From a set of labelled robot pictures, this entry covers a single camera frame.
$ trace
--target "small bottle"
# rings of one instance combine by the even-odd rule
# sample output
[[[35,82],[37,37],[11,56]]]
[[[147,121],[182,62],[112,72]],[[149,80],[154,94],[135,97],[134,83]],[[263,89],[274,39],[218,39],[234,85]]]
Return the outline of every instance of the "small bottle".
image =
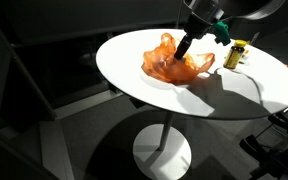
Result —
[[[231,47],[230,52],[226,56],[223,66],[228,69],[235,69],[236,65],[244,52],[244,47],[247,42],[243,40],[236,40],[234,46]]]

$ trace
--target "gray floor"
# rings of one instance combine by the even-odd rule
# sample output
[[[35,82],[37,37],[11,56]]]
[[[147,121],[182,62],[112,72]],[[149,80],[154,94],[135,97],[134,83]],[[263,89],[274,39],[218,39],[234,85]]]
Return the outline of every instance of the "gray floor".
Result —
[[[288,28],[259,39],[255,45],[288,64]],[[75,179],[147,179],[135,165],[132,143],[144,127],[162,123],[164,115],[147,105],[136,109],[129,97],[121,96],[62,119]],[[173,127],[184,134],[192,150],[191,167],[182,179],[250,178],[249,172],[258,162],[238,143],[268,125],[266,119],[215,121],[176,115]],[[259,140],[274,145],[281,139],[269,129]],[[266,175],[262,179],[274,178]]]

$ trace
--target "table stem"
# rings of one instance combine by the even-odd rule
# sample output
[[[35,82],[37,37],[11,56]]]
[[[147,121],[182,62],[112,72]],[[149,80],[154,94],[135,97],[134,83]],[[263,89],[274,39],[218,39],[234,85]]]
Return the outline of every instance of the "table stem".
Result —
[[[174,117],[174,113],[171,111],[168,111],[166,114],[166,117],[165,117],[165,122],[164,122],[164,126],[163,126],[163,132],[162,132],[162,136],[161,136],[160,146],[158,148],[159,151],[163,151],[165,149],[165,144],[167,141],[168,133],[170,132],[171,125],[173,122],[173,117]]]

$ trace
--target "bottle cap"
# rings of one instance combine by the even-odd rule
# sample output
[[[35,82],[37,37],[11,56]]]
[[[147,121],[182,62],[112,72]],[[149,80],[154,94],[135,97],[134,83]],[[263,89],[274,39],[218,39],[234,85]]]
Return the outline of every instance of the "bottle cap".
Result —
[[[237,47],[245,47],[247,44],[246,41],[243,41],[243,40],[236,40],[235,43],[234,43],[234,46],[237,46]]]

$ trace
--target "table pedestal base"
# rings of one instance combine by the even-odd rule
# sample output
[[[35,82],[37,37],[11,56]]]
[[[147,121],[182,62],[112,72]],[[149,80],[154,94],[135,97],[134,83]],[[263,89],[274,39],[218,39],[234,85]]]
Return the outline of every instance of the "table pedestal base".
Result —
[[[164,150],[159,150],[162,124],[144,128],[135,138],[133,156],[139,169],[154,180],[181,178],[188,170],[192,154],[185,137],[170,127]]]

